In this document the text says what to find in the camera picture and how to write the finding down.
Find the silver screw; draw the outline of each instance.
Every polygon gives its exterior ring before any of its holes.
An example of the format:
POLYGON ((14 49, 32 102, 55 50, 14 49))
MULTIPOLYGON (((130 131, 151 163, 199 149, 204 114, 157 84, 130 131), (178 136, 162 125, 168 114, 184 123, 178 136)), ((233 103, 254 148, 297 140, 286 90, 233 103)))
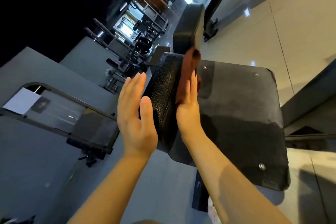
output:
POLYGON ((265 167, 265 165, 264 165, 263 163, 260 163, 260 164, 259 164, 259 168, 260 168, 261 170, 265 170, 265 169, 266 169, 266 167, 265 167))

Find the red cloth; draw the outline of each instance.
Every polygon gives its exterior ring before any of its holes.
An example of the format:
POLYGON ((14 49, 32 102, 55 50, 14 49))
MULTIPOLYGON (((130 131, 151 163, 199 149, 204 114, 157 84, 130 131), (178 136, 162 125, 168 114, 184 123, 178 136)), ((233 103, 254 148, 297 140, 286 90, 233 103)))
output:
MULTIPOLYGON (((191 47, 185 54, 181 68, 181 78, 177 86, 175 103, 180 104, 186 95, 187 80, 191 79, 191 74, 195 70, 197 75, 197 67, 201 60, 201 53, 195 47, 191 47)), ((201 78, 197 77, 197 92, 201 86, 201 78)))

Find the screw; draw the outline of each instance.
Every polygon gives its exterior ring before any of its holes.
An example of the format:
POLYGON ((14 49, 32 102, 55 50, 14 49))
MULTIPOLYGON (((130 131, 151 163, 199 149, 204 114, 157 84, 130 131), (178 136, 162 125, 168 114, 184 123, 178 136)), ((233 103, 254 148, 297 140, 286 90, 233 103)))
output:
POLYGON ((259 168, 260 168, 261 170, 265 170, 265 169, 266 169, 266 167, 265 167, 265 165, 264 165, 263 163, 260 163, 260 164, 259 164, 259 168))

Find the tiled floor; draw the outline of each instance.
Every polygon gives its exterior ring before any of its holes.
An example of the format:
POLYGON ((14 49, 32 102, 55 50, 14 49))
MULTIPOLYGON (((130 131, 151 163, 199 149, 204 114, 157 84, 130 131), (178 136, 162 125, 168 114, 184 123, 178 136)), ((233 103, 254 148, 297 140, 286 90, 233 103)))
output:
MULTIPOLYGON (((202 58, 271 69, 283 105, 336 55, 336 0, 224 0, 218 34, 201 47, 202 58), (244 16, 249 8, 250 16, 244 16)), ((171 45, 173 16, 161 45, 171 45)), ((122 138, 91 169, 75 165, 48 223, 65 223, 120 159, 122 138)), ((291 185, 285 192, 260 191, 294 223, 336 223, 336 154, 288 149, 291 185)), ((143 171, 122 223, 153 219, 210 223, 191 208, 196 168, 155 151, 143 171)))

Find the textured black leather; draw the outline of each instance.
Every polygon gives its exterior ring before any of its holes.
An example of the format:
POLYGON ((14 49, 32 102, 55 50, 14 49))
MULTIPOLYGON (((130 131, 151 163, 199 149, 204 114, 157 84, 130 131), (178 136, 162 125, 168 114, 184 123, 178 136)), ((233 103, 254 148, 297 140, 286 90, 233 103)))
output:
POLYGON ((203 39, 204 5, 188 4, 173 33, 175 53, 185 54, 192 46, 199 49, 203 39))
POLYGON ((181 54, 164 53, 143 93, 152 101, 154 125, 159 136, 157 149, 165 152, 171 150, 178 131, 175 95, 183 57, 181 54))

